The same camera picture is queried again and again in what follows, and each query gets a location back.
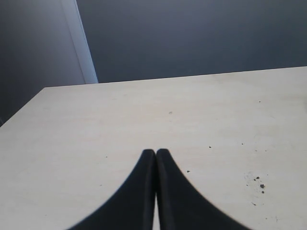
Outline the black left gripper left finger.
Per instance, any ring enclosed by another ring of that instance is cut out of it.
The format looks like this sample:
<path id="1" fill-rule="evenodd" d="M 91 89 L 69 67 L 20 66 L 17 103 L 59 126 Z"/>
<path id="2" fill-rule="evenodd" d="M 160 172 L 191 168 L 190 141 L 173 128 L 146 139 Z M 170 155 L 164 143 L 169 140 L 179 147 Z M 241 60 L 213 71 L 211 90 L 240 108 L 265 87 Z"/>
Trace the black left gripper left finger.
<path id="1" fill-rule="evenodd" d="M 145 149 L 120 188 L 71 230 L 151 230 L 156 192 L 156 156 Z"/>

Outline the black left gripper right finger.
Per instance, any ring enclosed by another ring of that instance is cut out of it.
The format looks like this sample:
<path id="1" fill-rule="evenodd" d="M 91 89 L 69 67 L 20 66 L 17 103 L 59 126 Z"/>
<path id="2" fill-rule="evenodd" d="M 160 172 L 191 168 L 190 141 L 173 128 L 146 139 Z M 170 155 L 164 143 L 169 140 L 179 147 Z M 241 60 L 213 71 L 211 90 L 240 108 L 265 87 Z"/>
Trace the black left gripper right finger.
<path id="1" fill-rule="evenodd" d="M 246 230 L 203 197 L 181 172 L 171 153 L 156 153 L 157 202 L 162 230 Z"/>

